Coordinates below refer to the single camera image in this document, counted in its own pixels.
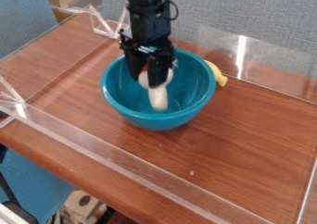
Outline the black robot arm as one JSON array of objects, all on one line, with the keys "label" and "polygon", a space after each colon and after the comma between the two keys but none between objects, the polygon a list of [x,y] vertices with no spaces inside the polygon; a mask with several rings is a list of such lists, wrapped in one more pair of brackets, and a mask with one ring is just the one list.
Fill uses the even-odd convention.
[{"label": "black robot arm", "polygon": [[174,68],[175,46],[170,41],[171,21],[178,18],[172,0],[127,0],[129,30],[119,30],[128,72],[139,79],[147,67],[148,86],[159,87]]}]

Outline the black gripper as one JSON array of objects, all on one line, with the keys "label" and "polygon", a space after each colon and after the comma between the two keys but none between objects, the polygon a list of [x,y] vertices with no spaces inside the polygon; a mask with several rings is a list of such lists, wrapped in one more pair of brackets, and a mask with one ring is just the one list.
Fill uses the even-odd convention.
[{"label": "black gripper", "polygon": [[156,88],[167,81],[168,70],[175,67],[175,48],[171,34],[168,2],[132,3],[125,6],[129,29],[120,30],[120,48],[132,79],[136,81],[147,63],[148,86]]}]

